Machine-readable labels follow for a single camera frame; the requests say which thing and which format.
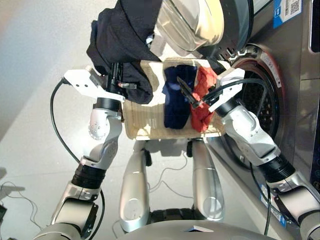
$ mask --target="washing machine door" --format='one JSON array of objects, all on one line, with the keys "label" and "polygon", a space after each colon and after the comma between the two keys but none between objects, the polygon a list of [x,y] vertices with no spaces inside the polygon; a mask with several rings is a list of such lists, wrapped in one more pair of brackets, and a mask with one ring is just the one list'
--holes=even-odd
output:
[{"label": "washing machine door", "polygon": [[157,28],[173,49],[219,59],[246,45],[253,19],[253,0],[163,0]]},{"label": "washing machine door", "polygon": [[228,61],[245,48],[254,24],[253,0],[220,0],[224,31],[219,43],[197,49],[209,62]]}]

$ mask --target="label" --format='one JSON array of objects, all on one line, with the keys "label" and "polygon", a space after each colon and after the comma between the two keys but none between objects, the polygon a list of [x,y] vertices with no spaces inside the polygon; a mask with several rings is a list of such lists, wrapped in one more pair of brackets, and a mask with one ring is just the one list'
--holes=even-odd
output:
[{"label": "label", "polygon": [[268,66],[272,75],[274,76],[275,84],[278,88],[281,88],[280,76],[278,74],[277,67],[275,66],[272,59],[268,56],[266,52],[261,53],[260,59]]},{"label": "label", "polygon": [[302,0],[274,0],[273,28],[281,26],[302,12]]},{"label": "label", "polygon": [[[263,184],[260,184],[260,188],[262,190],[262,192],[264,193],[264,195],[268,198],[268,191],[267,191],[267,188],[265,187],[265,185]],[[275,203],[275,195],[271,192],[271,204],[276,208],[278,209],[276,203]],[[262,196],[262,194],[260,194],[260,200],[261,202],[266,206],[268,207],[268,202],[264,199],[264,197]],[[277,213],[275,210],[273,210],[271,208],[271,213],[276,217],[276,219],[278,219],[278,221],[281,223],[281,225],[285,228],[286,227],[286,219],[284,216],[282,216],[281,214]]]}]

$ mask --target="laundry basket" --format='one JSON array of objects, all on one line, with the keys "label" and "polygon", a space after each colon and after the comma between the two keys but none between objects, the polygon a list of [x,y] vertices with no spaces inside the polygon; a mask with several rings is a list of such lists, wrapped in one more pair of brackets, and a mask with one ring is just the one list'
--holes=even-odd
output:
[{"label": "laundry basket", "polygon": [[191,126],[191,115],[183,129],[166,128],[164,125],[165,85],[164,69],[181,64],[210,67],[207,60],[192,58],[167,58],[164,62],[142,61],[141,67],[148,77],[153,89],[153,99],[149,104],[137,104],[126,100],[123,103],[123,117],[127,136],[136,140],[151,139],[192,139],[218,137],[223,135],[224,127],[217,114],[205,132],[198,132]]}]

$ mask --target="cable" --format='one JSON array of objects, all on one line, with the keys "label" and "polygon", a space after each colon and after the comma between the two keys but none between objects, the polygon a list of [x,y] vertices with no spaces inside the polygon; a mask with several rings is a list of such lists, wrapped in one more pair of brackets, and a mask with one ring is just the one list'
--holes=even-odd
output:
[{"label": "cable", "polygon": [[[67,146],[67,144],[65,143],[65,141],[63,140],[63,138],[61,137],[58,129],[57,129],[57,125],[56,125],[56,121],[55,121],[55,115],[54,115],[54,99],[55,99],[55,95],[58,91],[58,89],[61,87],[62,84],[69,84],[69,82],[65,79],[62,78],[60,80],[60,82],[58,82],[58,84],[55,86],[55,88],[52,91],[51,94],[51,98],[50,98],[50,116],[51,116],[51,122],[52,122],[52,126],[53,126],[53,130],[56,134],[56,136],[58,137],[58,139],[60,140],[60,142],[62,143],[62,145],[64,146],[64,148],[67,150],[67,152],[72,156],[72,158],[77,162],[80,163],[80,160],[76,157],[76,155],[70,150],[70,148]],[[99,219],[98,224],[96,225],[95,230],[93,231],[92,235],[90,236],[90,238],[88,240],[92,240],[94,238],[94,236],[96,235],[97,231],[99,230],[102,220],[104,218],[105,215],[105,210],[106,210],[106,203],[105,203],[105,195],[104,192],[102,191],[102,189],[100,190],[100,196],[101,196],[101,202],[102,202],[102,210],[101,210],[101,216]]]},{"label": "cable", "polygon": [[113,235],[115,236],[116,239],[118,239],[118,236],[117,236],[117,234],[116,234],[116,231],[115,231],[114,227],[115,227],[116,223],[118,223],[118,222],[119,222],[119,220],[115,221],[115,222],[112,224],[112,227],[111,227],[111,228],[112,228]]},{"label": "cable", "polygon": [[270,187],[266,183],[266,190],[268,192],[268,213],[266,215],[266,222],[265,222],[265,228],[264,228],[264,235],[268,235],[269,225],[270,225],[270,218],[271,218],[271,192]]},{"label": "cable", "polygon": [[150,193],[153,193],[155,192],[160,186],[161,186],[161,183],[163,183],[164,185],[166,185],[166,187],[168,189],[170,189],[173,193],[175,193],[176,195],[180,196],[180,197],[183,197],[183,198],[186,198],[186,199],[193,199],[193,197],[191,196],[185,196],[183,194],[180,194],[178,193],[177,191],[173,190],[164,180],[162,180],[162,177],[165,173],[166,170],[173,170],[173,171],[180,171],[182,169],[184,169],[186,166],[187,166],[187,163],[188,163],[188,159],[186,157],[186,153],[183,154],[184,156],[184,159],[185,159],[185,164],[180,167],[180,168],[171,168],[171,167],[166,167],[165,169],[162,170],[161,174],[160,174],[160,178],[159,178],[159,181],[156,183],[156,185],[154,185],[153,187],[150,187],[150,184],[148,184],[148,188],[149,188],[149,192]]},{"label": "cable", "polygon": [[176,195],[178,195],[178,196],[180,196],[180,197],[183,197],[183,198],[186,198],[186,199],[193,199],[192,196],[182,195],[182,194],[178,193],[177,191],[173,190],[173,189],[172,189],[165,181],[163,181],[163,180],[161,180],[159,186],[158,186],[156,189],[150,191],[150,193],[155,192],[155,191],[160,187],[161,183],[163,183],[164,185],[166,185],[166,187],[167,187],[168,189],[170,189],[170,190],[171,190],[173,193],[175,193]]},{"label": "cable", "polygon": [[232,86],[238,85],[238,84],[259,84],[263,86],[263,89],[266,90],[268,88],[267,84],[262,81],[261,79],[258,78],[246,78],[246,79],[241,79],[238,81],[230,82],[226,85],[220,86],[211,92],[209,92],[207,95],[205,95],[202,100],[209,104],[210,102],[213,102],[217,97],[219,97],[224,89],[230,88]]},{"label": "cable", "polygon": [[161,182],[161,180],[162,180],[162,177],[163,177],[163,175],[164,175],[164,173],[165,173],[166,170],[180,171],[180,170],[184,169],[184,168],[187,166],[188,159],[187,159],[187,157],[185,156],[185,153],[183,154],[183,156],[184,156],[184,159],[185,159],[185,164],[184,164],[182,167],[180,167],[180,168],[166,167],[165,169],[163,169],[162,172],[161,172],[161,174],[160,174],[159,181],[157,182],[156,185],[154,185],[153,187],[150,187],[149,190],[152,191],[153,189],[159,187],[159,184],[160,184],[160,182]]},{"label": "cable", "polygon": [[36,222],[36,214],[38,212],[37,204],[34,201],[30,200],[29,198],[23,196],[22,193],[19,190],[17,190],[17,192],[19,193],[20,196],[10,196],[4,189],[5,184],[11,184],[15,188],[17,188],[17,186],[13,182],[6,181],[0,187],[0,193],[3,192],[5,196],[7,196],[8,198],[11,198],[11,199],[25,199],[25,200],[27,200],[32,206],[32,212],[31,212],[31,215],[30,215],[29,219],[34,225],[36,225],[40,230],[42,230],[43,228]]},{"label": "cable", "polygon": [[94,239],[94,236],[97,234],[97,232],[101,226],[102,220],[104,219],[105,210],[106,210],[106,203],[105,203],[105,195],[102,190],[100,191],[100,195],[101,195],[101,201],[102,201],[101,216],[100,216],[98,224],[96,225],[95,230],[93,231],[92,235],[90,236],[90,238],[88,240]]},{"label": "cable", "polygon": [[60,135],[60,133],[59,133],[59,131],[57,129],[55,116],[54,116],[54,99],[55,99],[55,95],[56,95],[58,89],[61,87],[61,85],[62,84],[67,84],[67,82],[68,81],[65,78],[62,78],[60,80],[60,82],[58,82],[58,84],[55,86],[54,90],[52,91],[51,98],[50,98],[50,116],[51,116],[51,122],[52,122],[53,130],[54,130],[56,136],[58,137],[58,139],[60,140],[60,142],[64,146],[65,150],[67,150],[67,152],[73,157],[73,159],[77,163],[79,163],[80,162],[79,159],[76,157],[76,155],[74,155],[74,153],[70,150],[70,148],[67,146],[67,144],[65,143],[65,141],[61,137],[61,135]]},{"label": "cable", "polygon": [[289,222],[292,222],[294,224],[296,224],[295,222],[293,222],[289,217],[287,217],[285,214],[281,213],[278,209],[276,209],[276,207],[274,207],[272,205],[272,203],[267,199],[266,195],[264,194],[264,192],[261,190],[260,186],[259,186],[259,183],[256,179],[256,176],[254,174],[254,170],[253,170],[253,167],[252,167],[252,163],[250,162],[250,172],[251,172],[251,176],[253,178],[253,181],[256,185],[256,187],[258,188],[260,194],[262,195],[263,199],[270,205],[270,207],[277,213],[277,214],[280,214],[281,216],[283,216],[285,218],[286,221],[289,221]]}]

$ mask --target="orange cloth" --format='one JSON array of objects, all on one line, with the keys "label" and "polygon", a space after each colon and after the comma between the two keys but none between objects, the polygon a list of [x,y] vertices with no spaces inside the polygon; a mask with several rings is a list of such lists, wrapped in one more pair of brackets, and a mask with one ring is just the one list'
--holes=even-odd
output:
[{"label": "orange cloth", "polygon": [[[198,68],[197,80],[198,84],[194,87],[193,96],[197,101],[201,100],[205,95],[209,93],[209,88],[216,84],[217,74],[211,67],[200,66]],[[196,109],[191,107],[191,125],[200,133],[205,132],[209,123],[214,115],[213,112],[209,112],[209,105],[206,103],[201,104]]]}]

